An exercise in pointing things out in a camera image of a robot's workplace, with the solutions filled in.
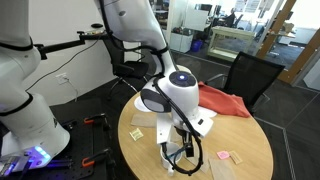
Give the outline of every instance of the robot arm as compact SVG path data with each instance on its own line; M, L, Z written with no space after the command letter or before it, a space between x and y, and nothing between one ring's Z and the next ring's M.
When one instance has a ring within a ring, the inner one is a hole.
M195 169L183 170L168 159L180 173L191 175L202 164L202 150L198 136L204 137L213 125L210 118L202 117L199 113L196 78L190 73L177 69L149 1L95 0L95 2L101 11L111 40L115 36L123 41L141 42L144 45L140 47L141 49L151 50L157 65L156 75L141 90L141 99L145 106L154 112L171 112L170 119L158 114L157 143L161 144L163 149L166 149L166 142L169 141L172 124L181 132L180 134L189 145L191 136L196 140L200 155Z
M197 108L197 81L192 74L177 71L149 1L95 0L95 3L100 7L110 37L141 42L143 45L138 49L146 48L153 54L157 75L141 91L144 104L158 113L171 112L171 123L166 122L194 136L201 148L198 136L204 137L213 122L201 117ZM4 27L0 29L0 121L10 130L3 137L2 176L21 171L29 160L32 160L30 169L46 166L65 148L70 135L55 120L44 98L28 94L21 85L41 59L29 37L28 0L1 1L0 22ZM158 143L165 147L167 138L160 139L163 140ZM192 171L183 171L169 162L179 172L191 175L201 166L202 151L199 164Z

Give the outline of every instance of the black chair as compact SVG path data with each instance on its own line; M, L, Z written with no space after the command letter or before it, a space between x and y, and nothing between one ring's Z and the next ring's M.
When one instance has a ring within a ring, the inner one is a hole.
M236 16L234 14L224 18L223 26L232 28L234 24L234 20L236 19Z
M124 48L123 41L115 37L114 37L114 40L119 47ZM111 94L114 88L119 83L122 83L122 82L127 84L135 92L138 92L137 89L125 79L136 78L136 79L144 80L145 82L147 82L147 79L145 76L148 72L149 64L145 62L141 62L141 59L138 61L125 61L124 60L125 52L123 50L115 47L111 42L111 40L103 40L103 42L106 45L110 54L113 75L115 75L118 78L118 81L115 84L113 84L113 86L109 91L109 94L107 96L108 99L111 99Z
M264 94L285 66L274 64L244 52L239 52L231 65L228 75L218 74L207 81L226 78L221 82L221 89L227 94L234 94L243 98L248 111L253 115L258 107L270 98Z
M238 28L238 23L239 23L239 21L241 20L242 16L243 16L243 14L241 14L241 15L239 16L239 18L236 20L236 22L233 23L232 28Z

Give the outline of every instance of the sticky note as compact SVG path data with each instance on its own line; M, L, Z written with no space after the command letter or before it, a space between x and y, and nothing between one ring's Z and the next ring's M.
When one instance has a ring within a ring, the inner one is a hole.
M228 151L217 152L217 155L220 159L227 159L228 157L230 157Z
M139 128L133 130L130 132L131 137L133 138L134 141L137 141L139 138L143 136L142 132L140 131Z
M235 164L239 164L242 162L242 159L240 158L240 156L238 155L238 153L236 153L235 151L230 151L229 152L232 160L234 161Z

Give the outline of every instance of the wooden table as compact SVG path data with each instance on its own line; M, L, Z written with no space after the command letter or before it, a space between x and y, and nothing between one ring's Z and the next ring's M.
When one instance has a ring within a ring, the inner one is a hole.
M131 119L136 113L143 113L137 110L133 104L139 96L136 94L131 98L122 110L118 137L121 151L124 158L138 179L213 179L210 169L207 173L199 170L191 177L174 173L169 177L167 170L162 167L160 159L160 147L156 144L156 129L138 127L144 136L134 141L129 132L137 126L130 125ZM155 113L147 112L145 116L154 118ZM236 165L232 159L229 161L235 176L238 180L263 180L271 179L273 172L273 157L268 139L259 124L252 118L240 118L235 116L217 115L212 118L214 126L211 132L202 139L203 150L209 153L214 159L218 159L218 151L236 151L242 163ZM178 163L184 169L193 169L188 160L182 158Z

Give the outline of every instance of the black cable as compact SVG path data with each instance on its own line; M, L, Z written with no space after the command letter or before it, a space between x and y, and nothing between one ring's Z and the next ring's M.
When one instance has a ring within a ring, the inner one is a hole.
M168 160L168 162L172 165L173 169L176 169L178 172L182 173L182 174L188 174L189 176L191 176L193 173L197 172L201 165L203 164L203 152L202 152L202 146L201 146L201 140L198 137L197 132L195 131L195 129L193 128L193 126L191 125L191 123L189 122L188 118L185 116L185 114L182 112L182 110L171 100L170 97L168 97L162 90L161 88L158 86L158 80L162 78L160 76L156 77L154 79L154 87L156 88L156 90L162 95L162 97L171 105L171 107L177 112L177 114L180 116L180 118L182 119L182 121L186 124L187 128L189 129L191 135L194 137L198 148L199 148L199 160L198 160L198 164L196 165L196 167L192 170L185 170L183 168L180 168L176 162L175 159L177 157L177 154L175 154L174 156L174 161L172 162L171 159L168 157L167 153L166 153L166 144L162 143L162 150L163 153L165 155L165 158Z
M141 61L142 59L144 59L146 57L146 55L144 55L143 53L140 53L137 51L133 51L133 52L141 55L141 57L139 59L137 59L137 61Z
M27 161L27 163L26 163L26 164L24 165L24 167L23 167L23 170L22 170L22 172L21 172L21 175L20 175L20 177L19 177L19 180L22 180L23 177L24 177L24 175L27 174L27 172L28 172L31 164L32 164L32 161Z
M102 35L103 35L103 33L101 33L101 34L99 35L99 37L98 37L98 39L96 40L96 42L94 42L91 46L89 46L89 47L87 47L87 48L85 48L85 49L77 52L75 55L73 55L73 56L71 57L71 59L69 59L66 63L62 64L59 68L57 68L56 70L51 71L51 72L43 75L43 76L42 76L41 78L39 78L36 82L34 82L28 89L26 89L26 91L29 91L33 86L35 86L35 85L36 85L39 81L41 81L43 78L49 76L50 74L53 74L53 73L59 71L62 67L64 67L65 65L69 64L69 63L70 63L77 55L79 55L80 53L82 53L82 52L84 52L84 51L92 48L94 45L97 44L97 42L100 40L100 38L101 38Z

